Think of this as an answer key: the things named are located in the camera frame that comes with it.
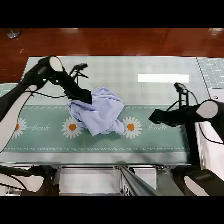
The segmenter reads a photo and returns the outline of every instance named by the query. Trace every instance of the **white rectangle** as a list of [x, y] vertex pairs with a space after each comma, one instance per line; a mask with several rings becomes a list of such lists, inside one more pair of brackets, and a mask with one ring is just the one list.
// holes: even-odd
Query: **white rectangle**
[[183, 75], [183, 74], [138, 74], [138, 82], [189, 83], [189, 75]]

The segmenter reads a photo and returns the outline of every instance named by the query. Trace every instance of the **lavender cloth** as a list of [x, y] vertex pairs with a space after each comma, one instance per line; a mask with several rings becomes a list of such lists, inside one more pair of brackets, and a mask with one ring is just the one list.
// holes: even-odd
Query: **lavender cloth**
[[92, 91], [92, 105], [72, 100], [68, 110], [80, 127], [87, 128], [92, 136], [124, 132], [124, 125], [117, 117], [124, 108], [122, 100], [109, 89], [98, 87]]

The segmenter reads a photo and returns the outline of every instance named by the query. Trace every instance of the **cloth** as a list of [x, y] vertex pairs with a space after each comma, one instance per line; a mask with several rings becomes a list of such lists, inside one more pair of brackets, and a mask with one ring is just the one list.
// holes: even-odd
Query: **cloth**
[[98, 87], [92, 91], [92, 105], [72, 100], [68, 110], [80, 127], [87, 128], [92, 136], [124, 132], [124, 125], [117, 118], [124, 108], [122, 100], [109, 89]]

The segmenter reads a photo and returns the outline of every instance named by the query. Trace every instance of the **metal bar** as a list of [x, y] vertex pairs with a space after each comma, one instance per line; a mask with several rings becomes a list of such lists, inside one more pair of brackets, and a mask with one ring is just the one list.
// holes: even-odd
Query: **metal bar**
[[122, 166], [120, 170], [134, 196], [161, 196], [158, 191], [153, 189], [126, 167]]

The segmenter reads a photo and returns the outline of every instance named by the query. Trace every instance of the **wooden floor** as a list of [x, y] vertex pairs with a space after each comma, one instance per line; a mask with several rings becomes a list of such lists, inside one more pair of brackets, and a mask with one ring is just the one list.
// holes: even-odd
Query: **wooden floor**
[[222, 28], [0, 29], [0, 83], [19, 81], [29, 56], [155, 55], [224, 57]]

